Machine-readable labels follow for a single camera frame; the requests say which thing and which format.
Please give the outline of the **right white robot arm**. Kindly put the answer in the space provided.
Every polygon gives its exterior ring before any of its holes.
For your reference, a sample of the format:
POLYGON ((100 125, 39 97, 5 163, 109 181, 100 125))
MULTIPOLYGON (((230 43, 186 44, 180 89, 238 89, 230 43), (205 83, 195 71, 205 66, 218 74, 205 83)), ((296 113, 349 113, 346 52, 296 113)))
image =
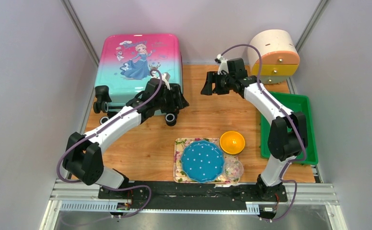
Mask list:
POLYGON ((207 72, 201 94, 224 95, 234 91, 253 104, 270 125, 267 146, 271 155, 256 183, 258 198, 267 201, 281 189, 290 164, 305 152, 306 116, 279 102, 261 83, 259 76, 249 76, 241 58, 228 60, 218 55, 215 62, 219 69, 207 72))

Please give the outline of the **pink and teal kids suitcase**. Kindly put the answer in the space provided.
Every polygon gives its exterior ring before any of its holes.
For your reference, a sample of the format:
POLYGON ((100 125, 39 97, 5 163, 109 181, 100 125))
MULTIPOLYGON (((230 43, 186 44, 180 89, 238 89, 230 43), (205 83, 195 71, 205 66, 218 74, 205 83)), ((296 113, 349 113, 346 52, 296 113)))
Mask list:
POLYGON ((169 83, 183 85, 182 56, 174 34, 122 34, 105 39, 94 89, 93 111, 103 124, 118 113, 151 77, 168 72, 169 83))

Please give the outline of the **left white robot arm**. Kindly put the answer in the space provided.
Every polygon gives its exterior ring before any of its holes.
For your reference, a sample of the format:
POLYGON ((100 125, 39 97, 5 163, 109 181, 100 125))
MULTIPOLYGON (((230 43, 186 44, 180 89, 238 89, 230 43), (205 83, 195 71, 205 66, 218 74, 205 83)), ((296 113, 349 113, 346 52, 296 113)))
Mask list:
POLYGON ((165 114, 168 126, 174 126, 180 110, 189 106, 182 88, 160 78, 151 78, 143 91, 137 93, 112 118, 99 127, 69 136, 65 153, 58 161, 57 173, 63 168, 76 177, 75 182, 97 184, 111 191, 118 199, 129 193, 126 177, 103 163, 103 153, 121 136, 155 115, 165 114))

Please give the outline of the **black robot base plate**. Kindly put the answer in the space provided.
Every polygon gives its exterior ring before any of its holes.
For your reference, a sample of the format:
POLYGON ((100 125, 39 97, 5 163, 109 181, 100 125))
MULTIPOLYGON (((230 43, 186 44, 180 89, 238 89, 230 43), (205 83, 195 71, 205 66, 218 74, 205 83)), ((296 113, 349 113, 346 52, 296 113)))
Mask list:
POLYGON ((131 208, 164 211, 246 211, 247 203, 263 200, 255 184, 196 184, 165 181, 132 181, 122 185, 126 191, 101 187, 99 199, 130 201, 131 208))

